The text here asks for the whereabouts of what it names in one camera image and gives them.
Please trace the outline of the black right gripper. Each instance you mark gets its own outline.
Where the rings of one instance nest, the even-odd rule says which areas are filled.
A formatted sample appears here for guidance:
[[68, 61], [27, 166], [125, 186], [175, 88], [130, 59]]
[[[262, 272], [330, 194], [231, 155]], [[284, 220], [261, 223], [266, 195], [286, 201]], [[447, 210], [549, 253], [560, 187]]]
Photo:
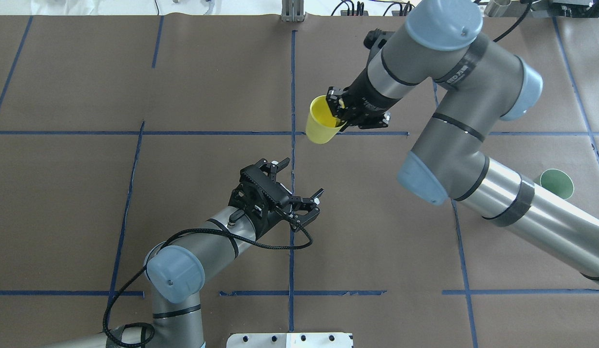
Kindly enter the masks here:
[[326, 103], [336, 120], [336, 127], [382, 129], [389, 126], [385, 113], [399, 99], [385, 97], [372, 86], [368, 73], [361, 73], [348, 88], [329, 87]]

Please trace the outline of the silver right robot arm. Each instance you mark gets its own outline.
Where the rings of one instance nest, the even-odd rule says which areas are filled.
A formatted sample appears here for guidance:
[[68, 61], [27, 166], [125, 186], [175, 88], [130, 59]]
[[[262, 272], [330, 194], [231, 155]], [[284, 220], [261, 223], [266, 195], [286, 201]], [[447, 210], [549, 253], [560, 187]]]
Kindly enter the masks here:
[[341, 131], [385, 128], [389, 110], [434, 79], [446, 94], [408, 152], [399, 183], [434, 205], [462, 203], [599, 286], [599, 219], [480, 150], [496, 122], [523, 116], [543, 89], [541, 75], [482, 26], [469, 0], [421, 1], [397, 31], [366, 37], [366, 67], [350, 86], [325, 94], [330, 114]]

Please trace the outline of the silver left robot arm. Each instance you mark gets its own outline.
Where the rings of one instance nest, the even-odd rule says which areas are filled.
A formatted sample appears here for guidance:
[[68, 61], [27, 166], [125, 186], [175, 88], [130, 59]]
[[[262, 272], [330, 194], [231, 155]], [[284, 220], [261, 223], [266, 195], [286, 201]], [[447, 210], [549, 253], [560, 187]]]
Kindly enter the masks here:
[[240, 170], [239, 185], [228, 205], [198, 228], [169, 237], [147, 254], [142, 269], [152, 289], [152, 322], [134, 322], [111, 328], [112, 307], [132, 281], [120, 288], [105, 309], [102, 331], [69, 341], [55, 348], [204, 348], [204, 325], [200, 291], [220, 271], [250, 246], [277, 250], [260, 243], [260, 238], [280, 222], [302, 231], [307, 242], [281, 246], [298, 250], [313, 243], [306, 226], [321, 213], [319, 197], [295, 196], [277, 181], [277, 174], [290, 163], [262, 159]]

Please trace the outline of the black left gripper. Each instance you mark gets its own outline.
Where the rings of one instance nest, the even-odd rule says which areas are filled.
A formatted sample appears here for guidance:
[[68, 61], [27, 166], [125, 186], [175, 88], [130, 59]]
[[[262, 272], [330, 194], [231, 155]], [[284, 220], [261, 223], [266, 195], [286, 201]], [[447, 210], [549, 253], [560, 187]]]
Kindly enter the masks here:
[[251, 221], [259, 240], [281, 221], [290, 221], [295, 231], [306, 227], [321, 213], [320, 188], [310, 197], [290, 194], [277, 175], [290, 165], [290, 157], [280, 161], [260, 159], [242, 168], [239, 185], [232, 191], [228, 206], [242, 210]]

